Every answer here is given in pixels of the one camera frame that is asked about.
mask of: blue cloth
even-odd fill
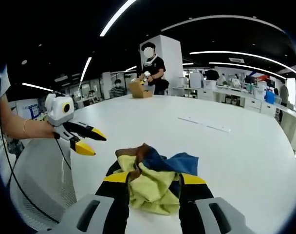
[[[179,153],[167,159],[165,156],[159,155],[151,147],[143,160],[143,164],[147,168],[157,172],[170,171],[198,176],[198,158],[187,153]]]

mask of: black ceiling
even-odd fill
[[[207,66],[208,62],[230,62],[228,58],[232,57],[243,58],[246,65],[272,72],[283,69],[252,57],[190,55],[190,52],[237,51],[271,58],[288,66],[296,65],[296,2],[288,1],[282,7],[277,1],[265,0],[138,0],[101,38],[102,29],[125,1],[24,5],[20,2],[11,7],[0,6],[0,19],[3,19],[0,20],[0,50],[4,51],[2,55],[8,63],[11,84],[17,84],[16,88],[20,88],[20,93],[26,97],[43,95],[19,84],[27,82],[58,89],[61,84],[56,84],[54,79],[61,74],[82,73],[90,56],[92,61],[85,79],[99,78],[102,72],[121,71],[135,65],[141,67],[139,44],[159,34],[179,40],[183,57],[200,66]],[[161,33],[163,28],[189,18],[210,15],[257,17],[282,28],[287,35],[245,19],[206,19]],[[18,92],[12,93],[10,96],[14,99],[25,97]]]

